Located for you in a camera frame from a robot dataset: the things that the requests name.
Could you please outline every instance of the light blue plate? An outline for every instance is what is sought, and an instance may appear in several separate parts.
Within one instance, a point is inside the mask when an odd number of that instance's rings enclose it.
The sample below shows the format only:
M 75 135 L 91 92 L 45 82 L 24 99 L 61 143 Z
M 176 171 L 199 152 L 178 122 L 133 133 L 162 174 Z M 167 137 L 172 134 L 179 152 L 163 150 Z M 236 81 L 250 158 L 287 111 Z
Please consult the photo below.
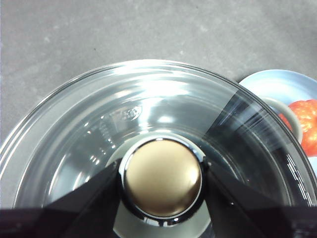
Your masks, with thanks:
M 260 71 L 246 77 L 240 84 L 257 96 L 275 98 L 287 105 L 299 100 L 317 99 L 317 81 L 288 70 Z M 309 161 L 317 175 L 317 157 L 309 157 Z

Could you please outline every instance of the gold button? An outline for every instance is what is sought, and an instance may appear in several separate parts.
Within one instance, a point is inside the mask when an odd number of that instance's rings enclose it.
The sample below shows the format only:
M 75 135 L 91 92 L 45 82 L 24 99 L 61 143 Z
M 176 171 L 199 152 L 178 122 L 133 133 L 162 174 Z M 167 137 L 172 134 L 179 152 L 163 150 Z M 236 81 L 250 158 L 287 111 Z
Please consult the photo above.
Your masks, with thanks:
M 186 146 L 156 140 L 141 146 L 130 158 L 126 186 L 141 210 L 156 217 L 171 217 L 194 203 L 200 191 L 201 170 Z

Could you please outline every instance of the gray surface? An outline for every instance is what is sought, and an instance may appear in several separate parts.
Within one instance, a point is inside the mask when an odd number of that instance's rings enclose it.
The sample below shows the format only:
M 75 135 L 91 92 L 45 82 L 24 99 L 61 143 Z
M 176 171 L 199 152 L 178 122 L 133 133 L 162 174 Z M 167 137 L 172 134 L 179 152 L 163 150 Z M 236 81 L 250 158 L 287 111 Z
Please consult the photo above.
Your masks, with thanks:
M 118 61 L 317 78 L 316 12 L 315 0 L 2 0 L 1 140 L 60 84 Z

